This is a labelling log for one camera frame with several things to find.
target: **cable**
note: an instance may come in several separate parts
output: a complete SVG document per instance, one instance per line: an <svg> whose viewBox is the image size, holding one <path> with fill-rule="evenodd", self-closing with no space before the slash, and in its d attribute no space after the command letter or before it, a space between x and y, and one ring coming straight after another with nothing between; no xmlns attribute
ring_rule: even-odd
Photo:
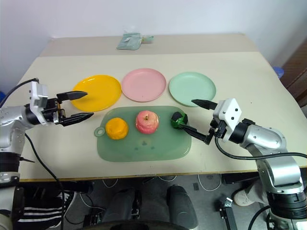
<svg viewBox="0 0 307 230"><path fill-rule="evenodd" d="M2 99L2 101L0 102L0 108L4 105L4 103L6 102L6 100L9 98L9 96L15 91L17 90L19 87L29 83L29 82L32 82L32 81L36 81L39 83L39 80L37 78L33 78L33 79L30 79L30 80L26 80L22 83L20 83L19 85L16 85L14 88L12 88L8 94Z"/></svg>
<svg viewBox="0 0 307 230"><path fill-rule="evenodd" d="M270 213L268 213L266 219L265 219L265 222L267 223L267 229L270 230Z"/></svg>
<svg viewBox="0 0 307 230"><path fill-rule="evenodd" d="M267 159L267 158L274 158L274 157L286 157L286 156L297 156L297 157L304 157L307 158L307 155L303 153L298 153L298 152L281 152L281 153L275 153L271 155L265 155L265 156L258 156L258 157L241 157L241 156L235 156L232 155L222 149L222 147L219 144L219 138L215 137L215 144L218 150L224 154L227 157L230 157L232 159L237 159L237 160L261 160L261 159Z"/></svg>
<svg viewBox="0 0 307 230"><path fill-rule="evenodd" d="M219 182L219 184L217 185L217 187L214 188L214 189L206 189L206 188L204 188L204 186L202 186L202 183L201 183L201 180L200 180L200 176L199 176L198 174L197 174L197 178L198 178L198 181L199 181L201 187L202 187L205 191L207 191L207 192L212 192L212 191L218 189L218 188L221 186L221 183L222 183L222 175L220 174L220 182Z"/></svg>
<svg viewBox="0 0 307 230"><path fill-rule="evenodd" d="M105 187L107 187L107 188L113 188L113 187L117 184L118 179L116 179L115 183L114 183L113 185L111 185L111 186L108 186L108 185L105 183L104 180L102 180L102 182L104 183Z"/></svg>
<svg viewBox="0 0 307 230"><path fill-rule="evenodd" d="M47 170L47 172L57 181L61 193L62 193L62 211L61 211L61 230L64 229L64 206L65 206L65 199L64 199L64 189L63 189L63 185L61 183L61 181L59 181L59 179L56 177L56 175L42 162L42 160L40 159L40 157L37 154L37 151L34 147L34 144L32 142L32 140L30 139L30 137L25 133L25 137L28 139L28 141L30 142L30 145L32 147L32 150L37 158L37 160L39 161L39 163Z"/></svg>
<svg viewBox="0 0 307 230"><path fill-rule="evenodd" d="M73 223L73 222L71 222L69 219L67 219L66 216L65 216L65 219L66 219L66 221L67 221L68 223L73 224L73 225L82 224L82 223L84 222L84 220L83 220L83 221L81 221L81 222L79 222L79 223Z"/></svg>
<svg viewBox="0 0 307 230"><path fill-rule="evenodd" d="M94 206L93 200L90 198L90 196L89 196L88 194L85 194L85 195L86 195L87 198L89 198L89 200L90 200L90 202L91 202L91 205ZM84 222L84 220L83 220L83 221L81 221L81 222L79 222L79 223L73 223L73 222L71 222L71 221L67 218L67 214L65 215L65 219L67 220L67 222L69 222L70 224L73 224L73 225L79 225L79 224L82 224L82 223Z"/></svg>
<svg viewBox="0 0 307 230"><path fill-rule="evenodd" d="M258 212L255 213L255 215L253 216L253 218L251 219L250 223L249 223L249 226L248 226L248 230L251 230L251 228L253 227L253 224L256 220L256 218L261 214L261 212L269 209L270 206L266 206L266 207L263 207L261 208Z"/></svg>
<svg viewBox="0 0 307 230"><path fill-rule="evenodd" d="M174 176L174 178L171 179L171 180L165 180L165 179L163 179L161 176L158 176L158 177L159 177L159 179L162 180L162 181L171 182L171 181L175 180L177 176Z"/></svg>
<svg viewBox="0 0 307 230"><path fill-rule="evenodd" d="M91 207L91 208L97 208L97 209L104 210L104 211L106 210L106 209L103 208L103 207L95 207L95 206L90 206L90 205L88 205L88 204L83 200L83 197L82 197L81 193L79 193L79 195L80 195L80 197L81 197L81 200L83 201L83 203L84 203L86 206Z"/></svg>

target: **orange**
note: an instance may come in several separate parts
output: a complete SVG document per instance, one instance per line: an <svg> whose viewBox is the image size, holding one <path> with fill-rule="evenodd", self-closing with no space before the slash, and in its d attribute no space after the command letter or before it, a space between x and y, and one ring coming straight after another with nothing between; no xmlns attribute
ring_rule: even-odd
<svg viewBox="0 0 307 230"><path fill-rule="evenodd" d="M109 138L119 140L125 138L128 134L128 124L119 117L112 118L106 124L106 133Z"/></svg>

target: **red apple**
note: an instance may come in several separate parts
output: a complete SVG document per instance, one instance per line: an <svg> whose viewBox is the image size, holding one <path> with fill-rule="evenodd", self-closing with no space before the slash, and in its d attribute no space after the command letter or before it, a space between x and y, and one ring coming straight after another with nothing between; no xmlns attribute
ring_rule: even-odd
<svg viewBox="0 0 307 230"><path fill-rule="evenodd" d="M141 111L136 117L135 126L143 134L152 134L159 126L158 115L148 110Z"/></svg>

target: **table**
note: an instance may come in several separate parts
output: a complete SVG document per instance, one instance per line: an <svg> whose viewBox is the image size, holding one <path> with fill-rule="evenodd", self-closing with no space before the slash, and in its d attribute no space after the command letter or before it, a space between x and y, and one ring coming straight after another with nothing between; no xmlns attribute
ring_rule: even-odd
<svg viewBox="0 0 307 230"><path fill-rule="evenodd" d="M258 125L280 130L289 151L306 154L307 119L269 63L243 34L156 36L153 44L142 45L136 51L116 50L119 40L120 37L55 39L36 58L21 82L39 78L41 84L48 86L52 98L56 93L71 91L80 80L96 74L111 75L121 81L133 69L153 68L164 74L168 87L170 79L178 73L200 72L215 83L215 102L235 97L242 109L241 119L248 118ZM29 103L29 87L16 91L6 105ZM188 114L192 127L208 133L213 112L180 105L167 88L152 102L134 102L122 94L112 107L96 112L77 125L39 125L27 134L42 160L62 180L256 171L254 161L230 159L217 150L214 141L207 146L195 138L188 155L177 160L108 162L101 159L93 133L104 115L116 107L140 105L177 106ZM80 112L70 102L64 102L62 108L68 116ZM222 146L235 155L250 155L234 143ZM35 160L27 141L23 157ZM295 160L300 167L307 166L306 159L295 157ZM21 181L51 178L37 161L21 162L19 172Z"/></svg>

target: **translucent green cutting board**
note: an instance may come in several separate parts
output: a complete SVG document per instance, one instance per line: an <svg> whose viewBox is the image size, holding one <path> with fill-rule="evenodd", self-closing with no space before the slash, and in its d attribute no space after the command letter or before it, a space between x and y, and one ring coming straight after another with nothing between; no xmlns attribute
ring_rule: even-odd
<svg viewBox="0 0 307 230"><path fill-rule="evenodd" d="M159 116L159 127L153 134L142 134L135 127L136 116L142 110L153 111ZM184 157L191 148L191 136L183 130L172 128L170 119L176 111L183 112L173 106L112 109L95 130L99 156L113 162L163 161ZM104 133L106 123L114 117L120 117L128 123L129 132L124 139L112 140Z"/></svg>

